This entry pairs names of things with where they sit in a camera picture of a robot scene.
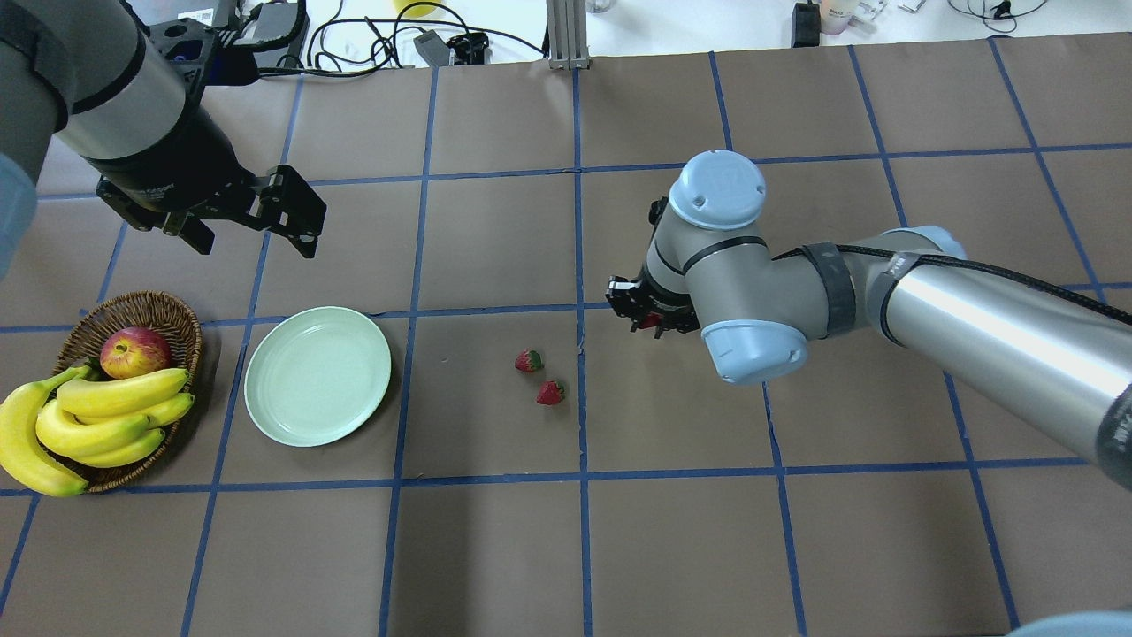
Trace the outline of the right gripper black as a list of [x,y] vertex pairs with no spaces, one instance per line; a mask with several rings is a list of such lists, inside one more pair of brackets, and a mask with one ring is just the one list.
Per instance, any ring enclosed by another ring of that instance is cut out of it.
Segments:
[[663,321],[654,327],[655,341],[667,332],[689,334],[702,327],[691,295],[664,289],[645,266],[640,267],[637,279],[610,277],[606,301],[615,315],[631,320],[631,332],[650,329],[651,313],[662,315]]

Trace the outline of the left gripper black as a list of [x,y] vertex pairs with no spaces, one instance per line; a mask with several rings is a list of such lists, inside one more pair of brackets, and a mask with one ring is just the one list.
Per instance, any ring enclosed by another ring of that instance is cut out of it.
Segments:
[[84,111],[84,158],[147,210],[142,229],[164,223],[163,233],[195,253],[209,255],[215,241],[201,219],[231,219],[288,238],[312,259],[324,199],[291,165],[276,165],[266,177],[246,170],[201,105],[222,43],[221,32],[190,18],[139,33],[114,96],[103,89],[101,102]]

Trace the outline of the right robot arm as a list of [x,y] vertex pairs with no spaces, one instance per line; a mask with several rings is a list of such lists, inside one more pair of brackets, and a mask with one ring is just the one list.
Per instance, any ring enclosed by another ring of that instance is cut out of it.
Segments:
[[724,382],[799,370],[811,342],[874,329],[1131,484],[1129,315],[1001,266],[967,259],[940,226],[772,255],[758,227],[767,181],[732,150],[683,166],[648,212],[633,279],[606,301],[633,330],[698,332]]

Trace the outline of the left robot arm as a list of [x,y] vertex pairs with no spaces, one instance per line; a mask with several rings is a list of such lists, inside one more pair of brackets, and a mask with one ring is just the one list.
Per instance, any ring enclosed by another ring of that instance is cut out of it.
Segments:
[[252,174],[201,104],[209,86],[265,77],[259,42],[192,18],[147,25],[126,1],[5,1],[1,16],[3,272],[31,229],[53,138],[97,170],[97,196],[131,229],[207,255],[209,221],[228,219],[314,258],[326,203],[290,165]]

